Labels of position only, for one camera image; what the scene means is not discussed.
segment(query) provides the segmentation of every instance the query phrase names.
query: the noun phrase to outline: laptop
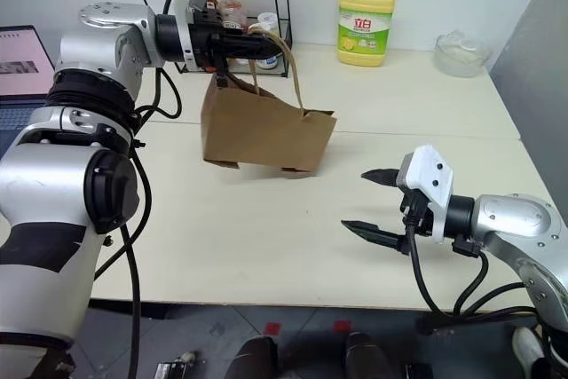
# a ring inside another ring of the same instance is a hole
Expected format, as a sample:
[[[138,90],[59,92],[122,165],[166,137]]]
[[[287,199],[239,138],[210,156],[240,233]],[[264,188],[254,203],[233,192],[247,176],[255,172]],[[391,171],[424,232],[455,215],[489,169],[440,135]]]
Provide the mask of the laptop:
[[[53,64],[33,26],[0,27],[0,158],[53,85]]]

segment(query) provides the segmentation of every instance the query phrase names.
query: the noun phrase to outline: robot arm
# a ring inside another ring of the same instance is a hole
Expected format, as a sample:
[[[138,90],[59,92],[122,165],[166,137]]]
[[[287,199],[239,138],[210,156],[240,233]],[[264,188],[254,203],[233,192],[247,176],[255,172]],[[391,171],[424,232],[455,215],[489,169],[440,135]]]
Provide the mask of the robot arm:
[[[454,173],[432,146],[408,154],[400,170],[371,170],[362,177],[402,190],[406,229],[411,225],[440,243],[450,237],[456,253],[477,257],[486,250],[509,265],[525,284],[553,356],[568,366],[568,230],[551,204],[524,194],[476,200],[452,195]],[[343,224],[368,241],[409,252],[407,235],[359,221]]]
[[[280,52],[263,36],[225,29],[206,0],[173,0],[175,16],[104,2],[81,9],[61,41],[45,106],[0,161],[0,377],[67,378],[107,233],[138,207],[130,163],[145,67],[166,60],[215,67]]]

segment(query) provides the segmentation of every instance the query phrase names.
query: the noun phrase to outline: brown paper bag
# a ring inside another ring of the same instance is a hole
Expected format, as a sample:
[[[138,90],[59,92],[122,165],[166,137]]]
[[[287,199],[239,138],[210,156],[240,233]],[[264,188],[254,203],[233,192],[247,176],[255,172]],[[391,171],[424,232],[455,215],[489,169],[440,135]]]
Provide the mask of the brown paper bag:
[[[254,85],[227,75],[228,87],[217,87],[213,75],[201,108],[203,160],[238,168],[238,162],[275,166],[285,170],[314,171],[320,165],[335,127],[333,111],[306,110],[300,98],[296,63],[288,46],[261,29],[282,49],[290,62],[298,107]]]

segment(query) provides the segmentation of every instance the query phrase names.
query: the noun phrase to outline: shoe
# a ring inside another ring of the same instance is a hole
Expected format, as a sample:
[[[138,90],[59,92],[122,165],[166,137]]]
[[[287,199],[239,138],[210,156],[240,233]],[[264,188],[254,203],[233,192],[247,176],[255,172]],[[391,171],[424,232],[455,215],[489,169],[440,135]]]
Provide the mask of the shoe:
[[[516,328],[513,333],[513,352],[525,372],[525,378],[531,379],[534,362],[544,358],[540,339],[529,328]]]
[[[347,379],[394,379],[394,370],[383,351],[363,333],[353,332],[345,344]]]
[[[273,379],[277,366],[276,343],[270,337],[253,337],[241,346],[225,379]]]

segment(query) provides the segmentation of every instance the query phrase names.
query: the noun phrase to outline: paper bag handle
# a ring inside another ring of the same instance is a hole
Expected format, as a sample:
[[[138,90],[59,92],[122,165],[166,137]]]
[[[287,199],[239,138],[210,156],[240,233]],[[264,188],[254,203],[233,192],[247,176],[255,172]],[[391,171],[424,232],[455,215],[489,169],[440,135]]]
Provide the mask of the paper bag handle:
[[[292,76],[294,77],[294,90],[296,92],[296,98],[298,100],[298,104],[300,105],[300,110],[302,111],[302,115],[304,115],[304,104],[302,103],[302,97],[300,96],[300,81],[298,80],[298,72],[297,72],[297,69],[296,69],[296,62],[294,61],[294,55],[292,55],[292,51],[290,50],[290,48],[288,48],[288,45],[286,44],[286,42],[280,36],[278,36],[276,33],[273,33],[272,31],[264,30],[264,29],[259,28],[259,27],[251,26],[250,28],[248,28],[248,33],[250,35],[254,34],[254,33],[265,35],[270,40],[272,40],[282,50],[283,55],[286,57],[286,59],[290,63],[290,66],[292,66]],[[258,83],[256,81],[255,61],[250,60],[248,62],[248,65],[250,66],[250,73],[252,74],[252,78],[255,81],[256,94],[260,95],[260,90],[258,88]]]

